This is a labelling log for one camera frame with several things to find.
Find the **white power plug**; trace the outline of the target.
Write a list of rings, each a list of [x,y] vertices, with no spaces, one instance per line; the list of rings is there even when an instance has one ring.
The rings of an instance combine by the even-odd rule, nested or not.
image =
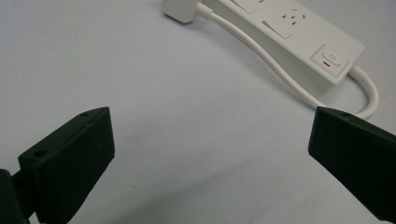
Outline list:
[[[196,6],[201,0],[162,0],[163,13],[182,23],[193,21]]]

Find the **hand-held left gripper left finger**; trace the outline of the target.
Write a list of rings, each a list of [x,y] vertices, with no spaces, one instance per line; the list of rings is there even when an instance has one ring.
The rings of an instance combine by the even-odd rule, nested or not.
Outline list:
[[[44,224],[67,224],[115,156],[110,109],[83,112],[19,156],[33,183],[36,215]]]

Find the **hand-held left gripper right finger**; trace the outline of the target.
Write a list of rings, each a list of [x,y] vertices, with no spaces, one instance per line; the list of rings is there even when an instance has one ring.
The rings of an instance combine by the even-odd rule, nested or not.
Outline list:
[[[319,107],[308,153],[376,218],[396,223],[396,135],[347,112]]]

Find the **white power strip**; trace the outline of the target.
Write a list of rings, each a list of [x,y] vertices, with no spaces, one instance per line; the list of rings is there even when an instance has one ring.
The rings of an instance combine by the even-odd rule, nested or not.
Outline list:
[[[283,49],[279,60],[304,64],[337,85],[364,50],[361,42],[296,0],[204,0],[256,39],[268,37]]]

